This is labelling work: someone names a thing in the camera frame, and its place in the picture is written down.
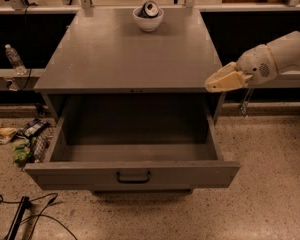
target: cabinet top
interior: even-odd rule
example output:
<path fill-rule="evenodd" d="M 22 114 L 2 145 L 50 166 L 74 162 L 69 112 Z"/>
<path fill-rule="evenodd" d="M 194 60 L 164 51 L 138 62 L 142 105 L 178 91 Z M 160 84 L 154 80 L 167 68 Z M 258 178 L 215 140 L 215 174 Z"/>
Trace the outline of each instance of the cabinet top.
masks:
<path fill-rule="evenodd" d="M 153 32 L 133 9 L 80 10 L 35 89 L 47 93 L 204 91 L 221 62 L 194 8 L 163 8 Z"/>

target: plastic bottle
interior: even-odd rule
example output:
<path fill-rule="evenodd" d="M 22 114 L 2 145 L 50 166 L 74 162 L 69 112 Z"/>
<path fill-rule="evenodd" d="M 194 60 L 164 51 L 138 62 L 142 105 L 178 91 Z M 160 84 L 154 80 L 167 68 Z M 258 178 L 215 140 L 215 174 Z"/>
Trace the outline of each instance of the plastic bottle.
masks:
<path fill-rule="evenodd" d="M 6 48 L 6 55 L 12 67 L 15 69 L 16 73 L 18 75 L 27 74 L 27 69 L 23 65 L 23 62 L 16 49 L 12 48 L 10 44 L 6 44 L 5 48 Z"/>

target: crumpled paper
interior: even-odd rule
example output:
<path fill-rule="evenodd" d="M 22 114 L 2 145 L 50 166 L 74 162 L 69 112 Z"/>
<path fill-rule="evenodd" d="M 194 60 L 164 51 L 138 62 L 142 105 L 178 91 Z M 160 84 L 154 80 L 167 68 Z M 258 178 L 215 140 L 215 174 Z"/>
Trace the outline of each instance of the crumpled paper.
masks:
<path fill-rule="evenodd" d="M 9 143 L 16 133 L 16 128 L 4 128 L 0 126 L 0 144 Z"/>

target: drawer handle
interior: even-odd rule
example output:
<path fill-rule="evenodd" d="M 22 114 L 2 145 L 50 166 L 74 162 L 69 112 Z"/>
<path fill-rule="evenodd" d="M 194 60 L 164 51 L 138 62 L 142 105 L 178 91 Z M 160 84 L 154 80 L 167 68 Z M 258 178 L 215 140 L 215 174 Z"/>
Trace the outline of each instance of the drawer handle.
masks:
<path fill-rule="evenodd" d="M 146 184 L 150 181 L 151 173 L 147 173 L 147 178 L 145 180 L 122 180 L 120 172 L 117 172 L 117 181 L 120 184 Z"/>

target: clutter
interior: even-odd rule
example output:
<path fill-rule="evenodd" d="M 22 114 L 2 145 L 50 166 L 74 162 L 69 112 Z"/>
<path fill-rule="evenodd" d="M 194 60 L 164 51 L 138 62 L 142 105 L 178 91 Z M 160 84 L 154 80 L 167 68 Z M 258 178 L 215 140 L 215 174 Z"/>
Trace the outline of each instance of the clutter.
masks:
<path fill-rule="evenodd" d="M 44 153 L 49 147 L 50 136 L 48 136 L 45 131 L 42 132 L 35 141 L 33 146 L 33 157 L 35 163 L 43 162 Z"/>
<path fill-rule="evenodd" d="M 35 144 L 35 138 L 28 140 L 26 138 L 15 139 L 11 146 L 13 150 L 13 162 L 22 166 L 30 161 L 32 157 L 31 150 Z"/>
<path fill-rule="evenodd" d="M 37 136 L 40 132 L 50 125 L 49 122 L 41 121 L 38 118 L 33 119 L 33 121 L 27 123 L 23 128 L 20 128 L 17 132 L 19 137 L 30 138 Z"/>
<path fill-rule="evenodd" d="M 16 128 L 3 128 L 0 127 L 0 144 L 7 144 L 16 134 Z"/>

